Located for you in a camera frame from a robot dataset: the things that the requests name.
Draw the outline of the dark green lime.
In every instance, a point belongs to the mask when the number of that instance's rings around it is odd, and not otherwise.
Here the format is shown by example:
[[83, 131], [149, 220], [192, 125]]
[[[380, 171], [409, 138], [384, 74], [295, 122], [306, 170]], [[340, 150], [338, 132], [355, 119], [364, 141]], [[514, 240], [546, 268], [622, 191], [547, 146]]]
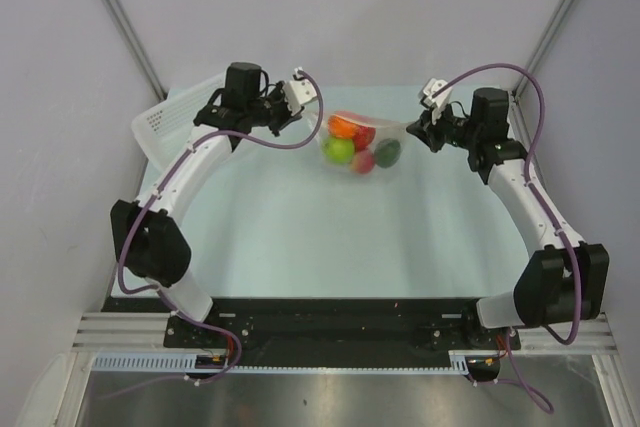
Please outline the dark green lime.
[[374, 162], [380, 168], [390, 168], [399, 160], [402, 146], [397, 139], [381, 140], [374, 149]]

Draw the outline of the red apple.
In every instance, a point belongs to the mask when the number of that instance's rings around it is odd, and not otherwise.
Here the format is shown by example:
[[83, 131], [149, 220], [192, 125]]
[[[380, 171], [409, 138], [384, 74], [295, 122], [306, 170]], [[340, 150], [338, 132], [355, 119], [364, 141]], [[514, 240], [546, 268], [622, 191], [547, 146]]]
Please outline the red apple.
[[359, 152], [368, 149], [375, 140], [375, 136], [375, 128], [369, 126], [359, 126], [352, 137], [355, 151]]
[[350, 171], [359, 175], [367, 175], [375, 166], [374, 154], [370, 150], [365, 149], [354, 154], [350, 163]]

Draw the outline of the clear dotted zip bag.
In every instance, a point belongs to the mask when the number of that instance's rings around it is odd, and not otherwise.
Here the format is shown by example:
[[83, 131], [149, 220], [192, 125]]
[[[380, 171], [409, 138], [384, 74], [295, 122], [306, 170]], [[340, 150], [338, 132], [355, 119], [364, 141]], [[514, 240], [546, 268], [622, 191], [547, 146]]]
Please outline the clear dotted zip bag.
[[303, 114], [313, 131], [312, 146], [321, 169], [363, 179], [391, 179], [400, 173], [408, 138], [408, 122], [371, 117], [352, 111], [317, 109]]

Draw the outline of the orange fruit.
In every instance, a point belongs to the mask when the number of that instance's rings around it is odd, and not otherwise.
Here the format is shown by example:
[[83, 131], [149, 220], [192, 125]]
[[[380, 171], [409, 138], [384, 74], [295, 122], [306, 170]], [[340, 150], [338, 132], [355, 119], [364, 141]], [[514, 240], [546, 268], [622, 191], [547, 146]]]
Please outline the orange fruit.
[[327, 127], [329, 134], [339, 139], [352, 139], [359, 128], [356, 123], [337, 115], [329, 117]]

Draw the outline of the light green apple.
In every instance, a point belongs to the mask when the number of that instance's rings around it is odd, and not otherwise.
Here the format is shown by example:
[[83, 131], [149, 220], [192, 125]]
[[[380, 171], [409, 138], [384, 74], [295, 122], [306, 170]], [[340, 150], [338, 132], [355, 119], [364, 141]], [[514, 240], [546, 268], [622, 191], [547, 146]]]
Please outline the light green apple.
[[355, 145], [351, 139], [327, 137], [323, 142], [322, 152], [328, 162], [346, 165], [355, 155]]

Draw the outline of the white plastic basket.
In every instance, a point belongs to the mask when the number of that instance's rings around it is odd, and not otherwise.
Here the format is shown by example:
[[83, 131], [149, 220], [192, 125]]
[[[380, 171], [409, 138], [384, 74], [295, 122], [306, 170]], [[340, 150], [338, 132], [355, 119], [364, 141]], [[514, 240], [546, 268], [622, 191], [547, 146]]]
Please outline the white plastic basket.
[[181, 152], [196, 114], [224, 86], [224, 80], [221, 73], [190, 88], [178, 89], [132, 120], [134, 138], [153, 167], [163, 171]]

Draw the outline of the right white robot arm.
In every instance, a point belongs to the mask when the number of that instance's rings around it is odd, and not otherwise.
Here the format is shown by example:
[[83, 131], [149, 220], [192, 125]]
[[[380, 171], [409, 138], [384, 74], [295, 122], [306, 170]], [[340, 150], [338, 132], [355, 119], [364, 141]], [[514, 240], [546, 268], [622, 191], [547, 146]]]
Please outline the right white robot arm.
[[424, 111], [406, 128], [432, 152], [450, 145], [468, 154], [471, 171], [499, 198], [530, 259], [513, 289], [484, 297], [461, 323], [473, 348], [493, 341], [498, 328], [550, 328], [597, 318], [610, 262], [606, 248], [588, 243], [560, 214], [541, 185], [527, 150], [509, 135], [508, 92], [474, 91], [469, 114], [458, 117], [445, 81], [430, 79], [418, 98]]

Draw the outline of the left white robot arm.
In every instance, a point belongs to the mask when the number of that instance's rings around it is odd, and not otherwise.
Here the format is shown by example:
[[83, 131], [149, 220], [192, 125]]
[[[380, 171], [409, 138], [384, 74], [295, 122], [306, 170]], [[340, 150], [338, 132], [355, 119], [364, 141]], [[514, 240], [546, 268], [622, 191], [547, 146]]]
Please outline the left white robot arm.
[[257, 140], [253, 129], [265, 127], [279, 135], [317, 98], [302, 69], [287, 81], [269, 85], [267, 80], [257, 64], [232, 63], [160, 177], [135, 200], [117, 201], [110, 212], [120, 290], [134, 292], [125, 284], [126, 271], [143, 279], [146, 290], [157, 292], [173, 311], [189, 318], [185, 332], [202, 347], [219, 339], [221, 323], [210, 315], [214, 302], [190, 270], [192, 250], [182, 221], [213, 172], [242, 141]]

